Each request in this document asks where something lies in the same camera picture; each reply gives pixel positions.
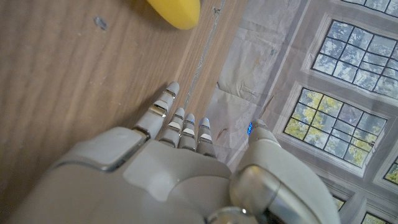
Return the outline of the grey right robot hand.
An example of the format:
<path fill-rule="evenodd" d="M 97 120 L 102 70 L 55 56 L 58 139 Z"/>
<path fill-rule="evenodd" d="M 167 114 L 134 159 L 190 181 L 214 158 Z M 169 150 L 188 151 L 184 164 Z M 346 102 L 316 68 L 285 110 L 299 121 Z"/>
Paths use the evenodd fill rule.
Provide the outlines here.
<path fill-rule="evenodd" d="M 78 143 L 41 178 L 9 223 L 339 223 L 326 185 L 249 125 L 236 170 L 216 158 L 207 118 L 172 109 L 171 83 L 133 128 Z"/>

